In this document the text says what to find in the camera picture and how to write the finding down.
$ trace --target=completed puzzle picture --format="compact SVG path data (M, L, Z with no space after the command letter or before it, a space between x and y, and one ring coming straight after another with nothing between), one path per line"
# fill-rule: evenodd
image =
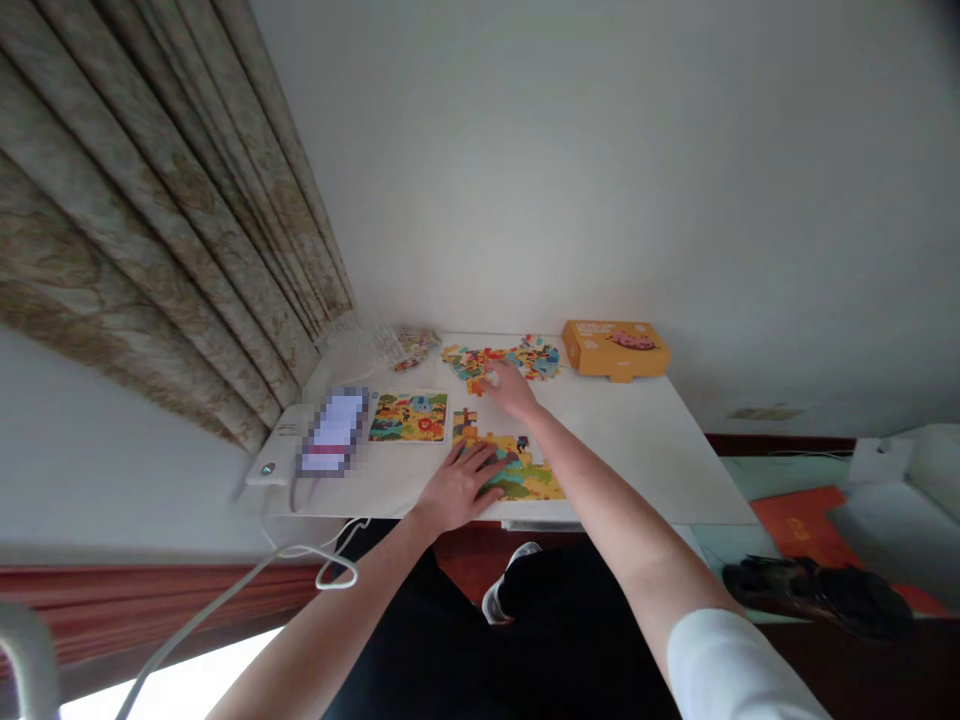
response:
M370 426L373 442L446 440L447 394L435 390L374 393L377 412Z

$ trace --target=white sleeve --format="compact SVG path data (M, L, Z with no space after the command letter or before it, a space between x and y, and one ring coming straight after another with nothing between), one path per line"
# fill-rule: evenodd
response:
M697 610L667 641L667 668L683 720L829 720L753 624L728 610Z

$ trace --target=person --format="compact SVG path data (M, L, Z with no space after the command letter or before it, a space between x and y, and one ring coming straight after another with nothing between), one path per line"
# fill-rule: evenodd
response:
M402 520L351 543L356 585L294 617L210 720L829 717L690 547L517 368L487 370L499 385L484 392L537 440L589 541L521 547L481 614L431 549L502 494L478 496L503 468L490 464L496 448L461 442Z

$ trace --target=jigsaw puzzle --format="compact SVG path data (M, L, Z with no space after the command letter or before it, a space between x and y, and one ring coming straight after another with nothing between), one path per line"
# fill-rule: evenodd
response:
M530 453L530 441L526 435L480 435L476 410L463 408L453 413L453 442L461 438L466 447L477 442L486 442L497 446L497 459L506 458L507 466L497 473L484 487L503 489L500 502L510 500L564 500L566 495L560 489L560 483L553 476L550 463L534 463Z
M525 335L517 347L506 350L470 350L450 345L443 349L442 355L457 377L467 381L467 392L477 397L483 396L480 381L489 379L483 366L491 360L512 362L527 380L547 380L560 374L560 351L539 335Z
M373 399L377 400L377 412L370 425L371 441L442 443L446 439L446 393L382 392L374 393Z

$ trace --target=cartoon animal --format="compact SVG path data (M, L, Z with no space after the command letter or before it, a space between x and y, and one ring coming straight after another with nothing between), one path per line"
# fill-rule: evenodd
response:
M653 350L657 347L652 340L630 335L623 330L617 330L617 332L608 337L607 340L613 340L617 345L630 348L631 350Z
M430 405L430 401L427 400L423 395L414 395L410 399L410 407L414 412L426 413L430 412L430 408L432 406Z
M536 373L540 374L541 378L546 378L550 375L550 370L553 367L549 360L544 360L543 358L537 358L533 361L533 370Z
M463 419L462 423L457 423L457 416L460 416ZM477 422L477 411L476 410L467 410L463 409L463 412L455 412L453 414L454 426L453 426L453 436L458 437L462 436L465 438L475 438L477 437L477 428L474 426L474 423Z

